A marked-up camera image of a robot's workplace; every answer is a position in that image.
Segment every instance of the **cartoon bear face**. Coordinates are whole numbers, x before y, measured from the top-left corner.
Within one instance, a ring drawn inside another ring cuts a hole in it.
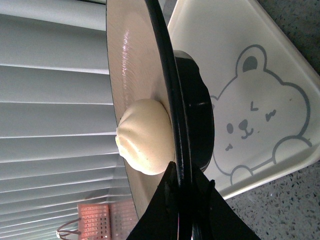
[[[250,172],[273,162],[279,144],[301,139],[309,123],[310,104],[296,84],[282,81],[267,68],[260,45],[247,47],[236,62],[235,77],[218,97],[211,96],[218,169],[231,177],[244,168]]]

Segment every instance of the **red object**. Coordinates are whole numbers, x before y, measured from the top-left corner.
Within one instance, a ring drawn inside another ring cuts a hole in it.
[[[110,211],[108,204],[79,204],[78,240],[111,240]]]
[[[132,199],[109,204],[113,240],[126,240],[138,223],[136,208]]]

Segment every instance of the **white tray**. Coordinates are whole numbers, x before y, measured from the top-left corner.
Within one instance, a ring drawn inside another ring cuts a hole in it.
[[[320,77],[255,0],[178,0],[168,30],[211,95],[225,199],[320,159]]]

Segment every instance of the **blind slat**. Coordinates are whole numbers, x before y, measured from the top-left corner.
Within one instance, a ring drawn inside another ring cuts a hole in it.
[[[0,228],[0,238],[3,237],[14,237],[17,235],[32,233],[42,231],[48,228],[55,228],[57,225],[63,225],[68,221],[72,221],[78,218],[78,213],[74,212],[73,214],[61,215],[59,218],[43,219],[40,222],[28,222],[17,226],[9,226]]]
[[[96,171],[97,174],[100,172],[107,173],[108,171],[106,169],[113,169],[117,166],[118,158],[119,156],[117,154],[110,154],[0,163],[0,180],[18,181],[19,179],[38,177],[38,181],[43,182],[47,177],[48,181],[49,179],[51,181],[51,178],[63,178],[63,174],[70,174],[70,178],[75,178],[76,175],[82,174],[80,172],[83,171],[100,169],[100,171]]]
[[[87,191],[73,194],[66,194],[62,196],[52,196],[46,198],[37,198],[26,201],[18,201],[13,203],[0,204],[0,213],[18,213],[27,210],[36,210],[40,208],[53,207],[64,204],[77,204],[83,200],[93,200],[105,198],[106,202],[118,201],[123,199],[122,197],[131,197],[131,192],[129,187],[124,187],[122,189],[115,188],[113,194],[108,194],[106,189]]]
[[[109,74],[106,32],[0,14],[0,65]]]
[[[0,72],[0,103],[113,104],[109,75],[1,65]]]
[[[114,135],[0,139],[0,163],[66,159],[118,152]]]
[[[24,189],[1,193],[0,206],[2,204],[38,200],[50,197],[62,197],[65,195],[86,193],[110,188],[127,188],[127,181],[123,179],[96,180],[92,182],[70,183],[60,186],[48,186],[34,189]]]
[[[114,179],[115,168],[86,170],[73,173],[59,173],[47,176],[24,177],[10,180],[0,181],[0,193],[16,192],[25,189],[41,189],[48,187],[57,187],[72,184],[91,183],[95,184],[98,181],[106,181]],[[117,176],[117,180],[126,180],[127,176]]]
[[[93,200],[82,200],[82,201],[79,201],[78,203],[83,204],[86,202],[87,204],[99,204],[99,203],[104,203],[105,201],[106,199],[102,197],[102,198],[97,198]],[[35,221],[40,221],[42,219],[47,219],[47,218],[50,219],[50,218],[63,216],[65,214],[65,211],[78,212],[77,204],[66,203],[63,205],[43,207],[43,208],[34,209],[34,210],[0,214],[0,223],[1,223],[1,226],[5,227],[5,226],[35,222]]]
[[[0,103],[0,136],[114,133],[112,105]]]
[[[74,0],[0,0],[0,14],[106,30],[106,6]]]
[[[66,227],[66,230],[74,230],[75,228],[73,227]],[[45,239],[45,237],[47,236],[51,236],[53,234],[56,234],[56,230],[57,227],[52,227],[52,228],[47,228],[45,230],[40,230],[40,231],[36,231],[36,232],[29,232],[29,233],[24,233],[24,234],[20,234],[18,239],[19,240],[31,240],[31,238],[39,238],[39,239]],[[2,240],[7,240],[7,239],[12,239],[12,236],[4,236],[1,239]]]

